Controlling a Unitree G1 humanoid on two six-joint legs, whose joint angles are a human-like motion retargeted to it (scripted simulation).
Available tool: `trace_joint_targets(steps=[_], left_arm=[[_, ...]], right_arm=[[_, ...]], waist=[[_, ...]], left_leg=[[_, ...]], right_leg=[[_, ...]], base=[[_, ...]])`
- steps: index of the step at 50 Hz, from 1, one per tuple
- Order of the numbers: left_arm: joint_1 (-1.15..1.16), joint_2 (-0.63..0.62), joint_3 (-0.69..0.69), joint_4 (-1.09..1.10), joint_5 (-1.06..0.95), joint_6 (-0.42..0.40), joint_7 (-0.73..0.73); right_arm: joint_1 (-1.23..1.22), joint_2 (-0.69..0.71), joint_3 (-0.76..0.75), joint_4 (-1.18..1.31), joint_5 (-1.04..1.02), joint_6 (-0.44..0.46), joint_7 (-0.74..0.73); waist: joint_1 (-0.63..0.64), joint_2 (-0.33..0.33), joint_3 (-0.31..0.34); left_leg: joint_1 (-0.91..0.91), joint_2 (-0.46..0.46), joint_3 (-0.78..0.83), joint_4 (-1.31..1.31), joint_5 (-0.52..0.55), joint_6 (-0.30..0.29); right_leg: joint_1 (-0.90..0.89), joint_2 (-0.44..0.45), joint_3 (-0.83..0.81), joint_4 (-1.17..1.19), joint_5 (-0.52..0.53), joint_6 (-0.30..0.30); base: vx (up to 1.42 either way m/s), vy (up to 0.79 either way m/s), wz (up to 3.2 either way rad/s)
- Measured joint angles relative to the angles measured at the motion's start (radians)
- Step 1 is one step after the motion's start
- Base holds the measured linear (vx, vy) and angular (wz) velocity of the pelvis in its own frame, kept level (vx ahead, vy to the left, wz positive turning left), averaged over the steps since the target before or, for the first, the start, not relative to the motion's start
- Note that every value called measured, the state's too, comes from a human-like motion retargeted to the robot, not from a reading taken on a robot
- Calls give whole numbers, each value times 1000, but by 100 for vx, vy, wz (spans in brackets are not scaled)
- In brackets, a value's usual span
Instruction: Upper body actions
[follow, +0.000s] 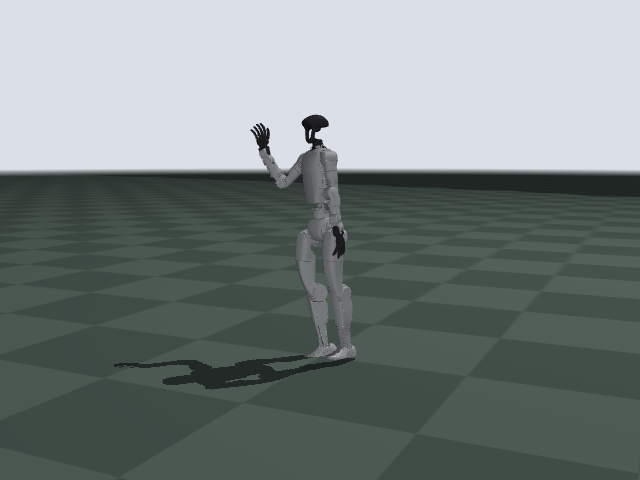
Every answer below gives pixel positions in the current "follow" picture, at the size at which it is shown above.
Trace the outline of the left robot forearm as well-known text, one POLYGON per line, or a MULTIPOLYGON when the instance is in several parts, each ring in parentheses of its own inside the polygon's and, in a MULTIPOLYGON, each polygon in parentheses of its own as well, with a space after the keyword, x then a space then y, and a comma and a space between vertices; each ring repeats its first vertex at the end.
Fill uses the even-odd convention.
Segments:
POLYGON ((344 230, 344 225, 341 222, 341 212, 340 212, 340 196, 338 190, 335 187, 331 187, 328 190, 328 194, 331 201, 328 201, 327 206, 329 208, 329 218, 331 223, 331 230, 333 232, 333 226, 339 227, 339 232, 344 230))

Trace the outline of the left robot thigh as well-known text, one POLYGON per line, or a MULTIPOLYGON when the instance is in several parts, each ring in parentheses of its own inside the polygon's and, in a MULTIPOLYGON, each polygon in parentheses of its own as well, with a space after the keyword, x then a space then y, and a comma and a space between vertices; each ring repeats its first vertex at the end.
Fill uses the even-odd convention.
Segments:
MULTIPOLYGON (((347 242, 347 232, 344 231, 345 244, 347 242)), ((342 232, 340 232, 342 234, 342 232)), ((326 232, 323 235, 322 243, 322 260, 323 268, 326 277, 328 287, 332 293, 337 294, 338 300, 341 297, 342 287, 347 286, 342 284, 343 280, 343 254, 340 258, 337 258, 337 253, 333 256, 333 252, 336 248, 336 237, 333 235, 331 226, 326 226, 326 232)), ((348 286, 347 286, 348 287, 348 286)))

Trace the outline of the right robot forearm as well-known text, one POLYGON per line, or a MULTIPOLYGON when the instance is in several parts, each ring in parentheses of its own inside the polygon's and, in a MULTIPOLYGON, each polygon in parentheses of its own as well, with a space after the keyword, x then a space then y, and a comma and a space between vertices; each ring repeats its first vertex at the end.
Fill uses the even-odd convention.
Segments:
POLYGON ((275 163, 274 157, 271 154, 267 154, 266 148, 261 149, 259 151, 259 155, 263 160, 263 164, 267 167, 271 178, 274 178, 276 180, 280 175, 284 175, 281 169, 279 169, 279 167, 275 163))

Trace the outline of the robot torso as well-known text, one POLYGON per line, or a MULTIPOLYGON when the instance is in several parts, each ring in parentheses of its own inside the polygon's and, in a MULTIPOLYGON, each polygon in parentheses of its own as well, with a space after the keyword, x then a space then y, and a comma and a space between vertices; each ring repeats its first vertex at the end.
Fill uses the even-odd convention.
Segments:
POLYGON ((323 241, 326 226, 331 226, 329 211, 325 210, 324 203, 329 203, 322 196, 323 190, 328 187, 325 179, 324 166, 320 162, 321 151, 332 151, 322 148, 324 145, 315 146, 312 151, 307 151, 302 158, 302 176, 304 192, 307 204, 317 204, 317 208, 311 208, 313 219, 308 221, 309 235, 315 241, 323 241), (320 204, 319 204, 320 203, 320 204), (322 204, 321 204, 322 203, 322 204))

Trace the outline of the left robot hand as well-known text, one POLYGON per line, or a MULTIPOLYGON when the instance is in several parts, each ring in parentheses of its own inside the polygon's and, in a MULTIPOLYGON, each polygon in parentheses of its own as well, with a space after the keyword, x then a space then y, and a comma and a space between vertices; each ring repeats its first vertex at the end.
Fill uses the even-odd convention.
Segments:
POLYGON ((338 251, 337 258, 340 258, 340 255, 342 256, 342 254, 345 253, 345 240, 343 237, 344 231, 342 231, 342 234, 340 234, 339 227, 333 226, 333 235, 336 237, 336 248, 332 255, 334 256, 338 251))

